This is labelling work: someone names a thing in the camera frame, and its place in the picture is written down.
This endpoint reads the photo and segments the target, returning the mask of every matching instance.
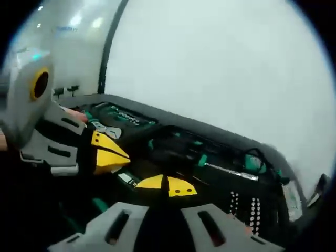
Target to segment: yellow triangle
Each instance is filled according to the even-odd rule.
[[[136,187],[160,189],[161,188],[161,183],[162,183],[162,178],[163,178],[163,175],[158,175],[158,176],[146,178],[146,179],[140,181],[140,183],[137,184]]]
[[[91,144],[97,147],[103,147],[109,150],[113,150],[123,156],[129,158],[126,152],[124,152],[112,139],[103,133],[97,131],[93,132]]]
[[[126,157],[119,156],[115,153],[99,149],[97,150],[96,159],[97,161],[96,161],[96,170],[94,172],[95,174],[111,172],[131,162]]]
[[[188,196],[197,194],[195,187],[185,180],[168,177],[169,191],[168,196]]]

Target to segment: ceiling light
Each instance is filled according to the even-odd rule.
[[[103,19],[101,17],[98,17],[96,20],[92,22],[92,27],[99,28],[102,23],[103,23]]]
[[[74,16],[74,17],[72,18],[72,20],[70,21],[70,25],[71,25],[71,26],[79,25],[80,22],[81,22],[81,20],[82,20],[82,17],[79,16],[79,15],[76,15],[76,16]]]

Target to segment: hand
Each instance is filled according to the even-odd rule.
[[[85,114],[80,113],[78,111],[72,110],[72,109],[68,109],[68,108],[64,108],[63,109],[68,112],[70,115],[76,117],[77,119],[81,120],[82,122],[87,122],[88,118],[86,117]],[[5,135],[0,134],[0,151],[7,151],[7,142],[6,142],[6,138]]]

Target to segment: gray panel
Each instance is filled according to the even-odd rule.
[[[78,127],[62,121],[62,118],[66,118],[70,121],[73,121],[78,125]],[[65,112],[58,104],[54,102],[50,104],[48,110],[44,114],[44,119],[58,126],[69,129],[78,135],[82,135],[83,130],[85,128],[85,123],[83,123],[76,117],[70,115],[69,113]]]
[[[226,241],[215,247],[202,220],[198,216],[201,211],[206,211],[218,225]],[[182,209],[182,213],[192,233],[196,251],[283,251],[283,248],[256,237],[264,244],[251,239],[251,234],[245,232],[245,224],[228,215],[213,204]]]
[[[54,142],[45,138],[37,130],[33,131],[29,143],[21,149],[24,159],[45,160],[51,167],[53,166],[73,166],[76,167],[77,148]],[[60,156],[48,151],[48,146],[62,151],[70,152],[70,157]]]
[[[86,231],[78,239],[69,243],[71,237],[49,247],[52,252],[57,251],[101,251],[101,252],[132,252],[135,239],[137,237],[140,225],[148,210],[146,206],[136,206],[117,202],[106,212],[88,223]],[[118,215],[122,212],[129,214],[125,227],[121,231],[118,241],[115,245],[110,245],[105,241],[105,237],[116,221]]]

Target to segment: finger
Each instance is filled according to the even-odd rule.
[[[82,122],[88,122],[88,118],[85,114],[81,113],[81,112],[78,112],[78,111],[75,111],[75,110],[72,110],[72,109],[68,109],[68,108],[64,108],[64,110],[66,112],[68,112],[70,115],[76,117],[77,119],[81,120]]]

